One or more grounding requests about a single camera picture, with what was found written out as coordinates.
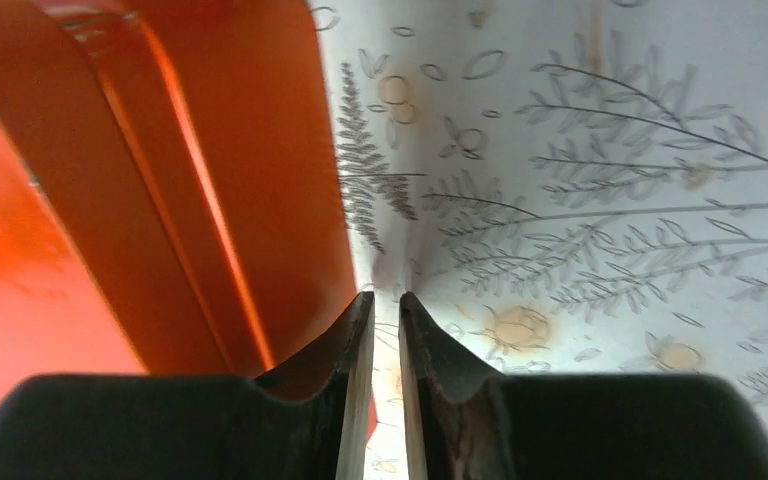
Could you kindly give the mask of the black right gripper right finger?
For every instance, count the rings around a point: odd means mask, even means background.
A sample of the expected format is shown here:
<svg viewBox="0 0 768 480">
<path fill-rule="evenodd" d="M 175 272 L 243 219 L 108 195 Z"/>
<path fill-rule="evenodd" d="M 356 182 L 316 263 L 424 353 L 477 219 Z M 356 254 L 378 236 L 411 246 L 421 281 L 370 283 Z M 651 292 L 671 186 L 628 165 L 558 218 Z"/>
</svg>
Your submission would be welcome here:
<svg viewBox="0 0 768 480">
<path fill-rule="evenodd" d="M 768 479 L 766 433 L 724 380 L 506 375 L 414 294 L 399 318 L 413 479 Z"/>
</svg>

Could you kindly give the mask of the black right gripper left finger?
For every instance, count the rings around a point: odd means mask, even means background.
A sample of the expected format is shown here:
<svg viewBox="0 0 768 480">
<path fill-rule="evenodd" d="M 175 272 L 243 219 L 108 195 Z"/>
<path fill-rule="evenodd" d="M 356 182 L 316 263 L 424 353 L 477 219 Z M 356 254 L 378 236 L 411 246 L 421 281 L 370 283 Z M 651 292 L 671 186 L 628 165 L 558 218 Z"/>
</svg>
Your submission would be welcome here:
<svg viewBox="0 0 768 480">
<path fill-rule="evenodd" d="M 255 378 L 29 378 L 0 404 L 0 479 L 360 479 L 374 304 Z"/>
</svg>

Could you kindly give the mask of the orange box lid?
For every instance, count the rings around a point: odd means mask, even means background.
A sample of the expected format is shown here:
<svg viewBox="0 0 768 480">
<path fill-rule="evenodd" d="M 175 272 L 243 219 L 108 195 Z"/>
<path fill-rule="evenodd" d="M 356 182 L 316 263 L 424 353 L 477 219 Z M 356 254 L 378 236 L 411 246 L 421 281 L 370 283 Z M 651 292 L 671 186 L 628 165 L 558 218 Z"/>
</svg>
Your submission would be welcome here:
<svg viewBox="0 0 768 480">
<path fill-rule="evenodd" d="M 356 291 L 304 1 L 0 1 L 0 401 L 256 376 Z"/>
</svg>

